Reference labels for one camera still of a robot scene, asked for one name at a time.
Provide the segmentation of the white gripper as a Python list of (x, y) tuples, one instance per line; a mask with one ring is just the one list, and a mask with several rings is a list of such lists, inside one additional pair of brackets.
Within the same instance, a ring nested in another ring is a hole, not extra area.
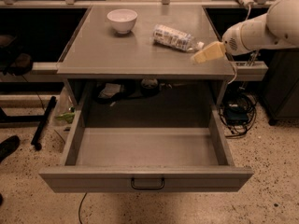
[(215, 41), (196, 52), (191, 60), (193, 63), (205, 63), (225, 56), (227, 51), (233, 56), (249, 53), (241, 39), (241, 26), (230, 27), (222, 36), (222, 42)]

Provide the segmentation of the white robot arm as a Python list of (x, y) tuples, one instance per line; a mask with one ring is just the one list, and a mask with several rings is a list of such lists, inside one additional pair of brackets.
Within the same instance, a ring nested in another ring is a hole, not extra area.
[(212, 42), (192, 56), (194, 63), (251, 53), (260, 49), (299, 47), (299, 0), (276, 0), (261, 16), (231, 26), (222, 40)]

